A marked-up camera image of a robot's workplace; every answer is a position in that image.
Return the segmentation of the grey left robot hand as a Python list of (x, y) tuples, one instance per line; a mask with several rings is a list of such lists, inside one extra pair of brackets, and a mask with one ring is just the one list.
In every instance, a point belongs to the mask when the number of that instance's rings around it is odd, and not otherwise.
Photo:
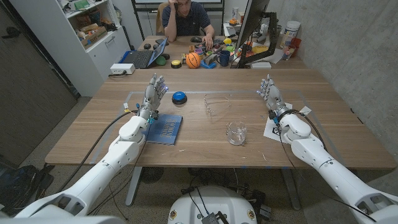
[(160, 105), (160, 101), (169, 90), (164, 83), (164, 77), (153, 74), (148, 86), (145, 89), (144, 97), (139, 108), (139, 116), (144, 119), (149, 119), (150, 115), (156, 111)]

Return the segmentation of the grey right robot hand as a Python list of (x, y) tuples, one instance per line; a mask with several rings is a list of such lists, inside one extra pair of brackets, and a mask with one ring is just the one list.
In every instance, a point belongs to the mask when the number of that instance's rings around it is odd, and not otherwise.
[(261, 87), (260, 90), (257, 91), (257, 94), (266, 102), (268, 109), (273, 111), (277, 116), (281, 116), (283, 113), (290, 110), (285, 104), (280, 90), (269, 74), (267, 78), (262, 79)]

